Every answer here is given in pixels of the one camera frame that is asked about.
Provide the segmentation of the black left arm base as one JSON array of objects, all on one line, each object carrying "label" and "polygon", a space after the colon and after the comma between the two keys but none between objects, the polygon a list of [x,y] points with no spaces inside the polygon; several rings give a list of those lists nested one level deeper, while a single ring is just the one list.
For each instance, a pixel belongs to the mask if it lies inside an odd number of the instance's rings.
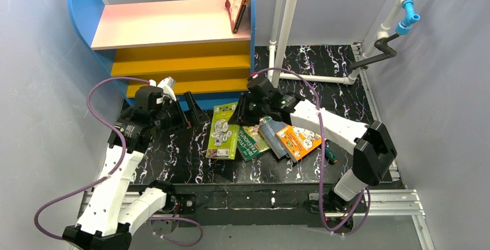
[{"label": "black left arm base", "polygon": [[[193,209],[194,198],[191,195],[177,194],[176,187],[169,181],[154,180],[148,184],[147,188],[160,189],[166,193],[164,206],[157,210],[153,216],[161,215],[163,217],[176,218],[179,216],[179,212],[182,208],[184,211]],[[177,229],[178,226],[178,221],[173,220],[151,222],[151,227],[153,230],[163,234],[171,234]]]}]

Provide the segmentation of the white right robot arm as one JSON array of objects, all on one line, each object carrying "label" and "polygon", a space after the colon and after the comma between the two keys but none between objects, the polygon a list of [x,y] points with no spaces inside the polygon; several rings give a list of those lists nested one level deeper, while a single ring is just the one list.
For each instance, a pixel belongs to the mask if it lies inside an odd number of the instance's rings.
[{"label": "white right robot arm", "polygon": [[380,121],[365,124],[348,120],[299,94],[280,92],[267,77],[257,74],[249,78],[247,89],[240,95],[230,125],[254,126],[268,116],[321,135],[352,155],[351,169],[325,197],[329,202],[344,204],[367,186],[377,186],[398,154],[387,127]]}]

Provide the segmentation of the lime green treehouse book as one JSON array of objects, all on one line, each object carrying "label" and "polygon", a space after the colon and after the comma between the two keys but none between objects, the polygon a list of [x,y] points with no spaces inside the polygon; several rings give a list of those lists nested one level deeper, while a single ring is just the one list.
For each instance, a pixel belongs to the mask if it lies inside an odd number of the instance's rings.
[{"label": "lime green treehouse book", "polygon": [[206,157],[210,159],[234,160],[237,150],[239,125],[232,125],[231,119],[237,102],[214,106],[210,137]]}]

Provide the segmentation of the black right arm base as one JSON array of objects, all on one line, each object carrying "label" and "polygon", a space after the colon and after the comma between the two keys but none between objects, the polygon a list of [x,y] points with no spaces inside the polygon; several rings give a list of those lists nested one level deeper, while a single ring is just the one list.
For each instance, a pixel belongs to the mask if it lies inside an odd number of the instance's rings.
[{"label": "black right arm base", "polygon": [[[348,213],[351,211],[354,200],[345,202],[341,198],[329,202],[329,194],[323,195],[323,210],[325,212],[325,222],[329,228],[336,227],[341,221],[347,218]],[[320,213],[319,194],[310,193],[307,200],[307,210],[312,214]],[[347,233],[354,228],[354,220],[349,217],[348,220],[338,229],[336,233]]]}]

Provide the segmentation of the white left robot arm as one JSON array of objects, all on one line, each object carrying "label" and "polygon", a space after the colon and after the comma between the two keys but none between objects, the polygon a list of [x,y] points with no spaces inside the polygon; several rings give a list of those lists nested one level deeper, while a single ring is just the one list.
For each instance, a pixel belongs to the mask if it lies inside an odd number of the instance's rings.
[{"label": "white left robot arm", "polygon": [[133,106],[125,109],[111,128],[101,181],[80,218],[67,226],[62,239],[78,249],[128,249],[132,236],[156,212],[175,217],[183,207],[175,186],[155,180],[128,207],[122,207],[131,178],[158,132],[174,134],[201,126],[210,118],[190,92],[190,105],[183,111],[173,91],[175,82],[167,77],[140,87]]}]

